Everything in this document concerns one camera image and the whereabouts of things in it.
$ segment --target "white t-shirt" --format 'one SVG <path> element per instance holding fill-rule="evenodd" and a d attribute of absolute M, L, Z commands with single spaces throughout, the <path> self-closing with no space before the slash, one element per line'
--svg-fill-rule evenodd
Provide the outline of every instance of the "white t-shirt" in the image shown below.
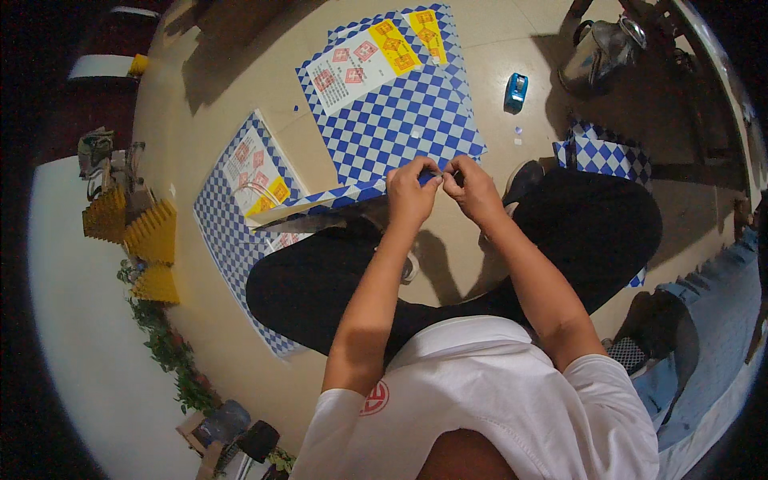
<path fill-rule="evenodd" d="M 415 478 L 443 433 L 480 432 L 521 479 L 656 478 L 656 432 L 618 362 L 557 371 L 508 319 L 468 316 L 410 339 L 368 396 L 324 392 L 291 478 Z"/>

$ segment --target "red stamp print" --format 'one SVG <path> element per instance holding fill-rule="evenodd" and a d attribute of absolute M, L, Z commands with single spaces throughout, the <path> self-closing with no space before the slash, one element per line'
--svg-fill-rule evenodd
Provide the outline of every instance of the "red stamp print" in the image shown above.
<path fill-rule="evenodd" d="M 397 65 L 397 68 L 400 70 L 405 70 L 408 67 L 415 65 L 415 63 L 413 62 L 413 57 L 411 57 L 411 55 L 403 55 L 395 58 L 395 65 Z"/>
<path fill-rule="evenodd" d="M 299 241 L 299 236 L 295 233 L 283 233 L 280 235 L 280 244 L 283 247 L 288 247 Z"/>
<path fill-rule="evenodd" d="M 429 28 L 422 28 L 422 30 L 416 35 L 421 38 L 424 43 L 429 43 L 434 37 L 437 36 L 437 34 Z"/>
<path fill-rule="evenodd" d="M 270 208 L 274 207 L 275 204 L 272 203 L 272 200 L 270 200 L 267 197 L 260 197 L 259 198 L 259 207 L 257 208 L 257 211 L 264 212 L 265 210 L 269 210 Z"/>
<path fill-rule="evenodd" d="M 354 54 L 357 55 L 357 58 L 359 58 L 360 61 L 366 61 L 371 58 L 371 55 L 378 51 L 378 47 L 376 47 L 370 41 L 365 40 L 362 44 L 360 44 L 358 48 L 355 49 Z"/>
<path fill-rule="evenodd" d="M 432 16 L 431 12 L 420 12 L 416 14 L 416 21 L 425 24 L 435 21 L 435 17 Z"/>
<path fill-rule="evenodd" d="M 262 165 L 264 165 L 264 150 L 253 152 L 253 169 L 256 170 Z"/>
<path fill-rule="evenodd" d="M 248 158 L 248 154 L 250 153 L 250 145 L 248 142 L 244 141 L 240 144 L 240 146 L 237 147 L 237 150 L 235 150 L 235 159 L 239 161 L 241 164 L 245 161 L 246 158 Z"/>
<path fill-rule="evenodd" d="M 384 50 L 397 51 L 397 49 L 400 48 L 400 45 L 402 45 L 402 42 L 397 38 L 387 38 L 384 41 L 384 45 L 382 45 L 382 48 Z"/>
<path fill-rule="evenodd" d="M 373 387 L 368 398 L 366 398 L 366 403 L 360 410 L 360 416 L 364 417 L 379 413 L 386 407 L 387 403 L 389 403 L 389 387 L 383 380 L 379 380 L 379 383 L 376 383 L 376 386 Z"/>
<path fill-rule="evenodd" d="M 270 181 L 270 179 L 268 178 L 268 176 L 263 174 L 263 173 L 261 173 L 261 172 L 256 172 L 256 176 L 253 178 L 253 182 L 256 185 L 260 185 L 261 187 L 264 187 L 264 188 L 266 188 L 266 184 L 269 181 Z"/>
<path fill-rule="evenodd" d="M 376 26 L 376 31 L 381 35 L 386 35 L 393 30 L 392 24 L 388 22 L 381 22 Z"/>
<path fill-rule="evenodd" d="M 312 82 L 315 84 L 315 88 L 317 88 L 317 91 L 323 91 L 326 88 L 330 87 L 333 83 L 333 74 L 330 70 L 327 68 L 323 70 L 323 72 L 315 77 L 315 80 Z"/>
<path fill-rule="evenodd" d="M 286 188 L 285 185 L 280 183 L 277 185 L 277 187 L 275 187 L 274 195 L 275 195 L 275 198 L 277 200 L 280 200 L 280 202 L 282 203 L 283 200 L 285 200 L 288 197 L 288 189 Z"/>
<path fill-rule="evenodd" d="M 337 48 L 335 51 L 333 51 L 333 58 L 331 61 L 347 61 L 349 58 L 349 49 L 348 48 Z"/>
<path fill-rule="evenodd" d="M 347 68 L 344 82 L 348 84 L 362 83 L 362 68 Z"/>

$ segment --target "black pants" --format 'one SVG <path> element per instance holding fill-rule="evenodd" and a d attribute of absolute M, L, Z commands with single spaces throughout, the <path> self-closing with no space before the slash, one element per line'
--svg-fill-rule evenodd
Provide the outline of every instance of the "black pants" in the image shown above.
<path fill-rule="evenodd" d="M 563 273 L 592 314 L 626 286 L 659 246 L 661 216 L 640 185 L 555 169 L 523 197 L 515 222 Z M 328 355 L 346 304 L 381 235 L 367 220 L 332 227 L 263 258 L 250 272 L 248 306 L 265 326 Z M 457 316 L 494 315 L 525 326 L 509 277 L 459 305 L 398 300 L 386 347 L 391 359 L 419 330 Z"/>

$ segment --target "checkered paper bag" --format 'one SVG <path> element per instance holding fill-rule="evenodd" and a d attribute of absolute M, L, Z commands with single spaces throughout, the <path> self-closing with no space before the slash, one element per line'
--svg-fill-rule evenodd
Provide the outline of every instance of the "checkered paper bag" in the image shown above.
<path fill-rule="evenodd" d="M 349 38 L 350 35 L 380 22 L 386 15 L 393 13 L 364 18 L 359 22 L 352 22 L 333 31 L 328 31 L 328 43 L 334 45 L 338 43 L 340 38 L 342 40 Z M 462 104 L 468 110 L 469 117 L 473 118 L 474 112 L 472 110 L 472 96 L 469 93 L 467 70 L 464 66 L 464 56 L 450 6 L 435 3 L 430 6 L 406 8 L 401 10 L 400 14 L 409 23 L 422 44 L 427 47 L 433 61 L 438 68 L 443 70 L 451 86 L 462 99 Z"/>
<path fill-rule="evenodd" d="M 630 138 L 574 118 L 566 140 L 553 142 L 552 148 L 561 167 L 626 178 L 650 191 L 650 158 Z M 627 286 L 643 286 L 646 272 L 643 267 Z"/>
<path fill-rule="evenodd" d="M 290 164 L 285 161 L 280 147 L 266 128 L 260 112 L 254 111 L 243 122 L 232 141 L 219 156 L 203 184 L 202 191 L 192 205 L 192 211 L 216 268 L 240 310 L 272 353 L 275 356 L 284 357 L 301 352 L 305 348 L 262 325 L 250 312 L 245 294 L 250 269 L 265 255 L 272 253 L 280 244 L 285 243 L 284 235 L 269 231 L 253 232 L 248 227 L 224 172 L 237 146 L 247 135 L 254 132 L 266 149 L 267 158 L 264 158 L 264 161 L 274 163 L 289 188 L 290 195 L 286 202 L 296 202 L 304 198 L 306 191 L 301 187 Z"/>
<path fill-rule="evenodd" d="M 380 17 L 391 21 L 422 63 L 374 88 L 338 111 L 323 107 L 319 91 L 324 72 L 309 72 L 323 54 L 343 50 L 346 41 L 367 30 L 337 38 L 312 60 L 297 68 L 304 94 L 328 152 L 346 186 L 384 178 L 386 172 L 407 164 L 416 155 L 434 158 L 444 167 L 458 154 L 479 159 L 485 142 L 445 70 L 434 65 L 424 46 L 399 12 Z"/>

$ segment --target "hand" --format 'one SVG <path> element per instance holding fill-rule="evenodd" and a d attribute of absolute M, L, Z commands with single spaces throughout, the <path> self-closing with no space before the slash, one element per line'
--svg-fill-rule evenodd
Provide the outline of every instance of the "hand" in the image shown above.
<path fill-rule="evenodd" d="M 422 187 L 419 185 L 419 174 L 425 167 L 440 175 L 437 164 L 429 157 L 416 157 L 406 166 L 390 170 L 386 175 L 390 225 L 403 226 L 416 233 L 429 217 L 442 177 L 430 178 Z"/>
<path fill-rule="evenodd" d="M 453 177 L 456 171 L 462 172 L 464 187 L 457 185 Z M 459 155 L 451 160 L 442 172 L 442 179 L 442 189 L 481 230 L 496 219 L 507 217 L 493 179 L 470 157 Z"/>

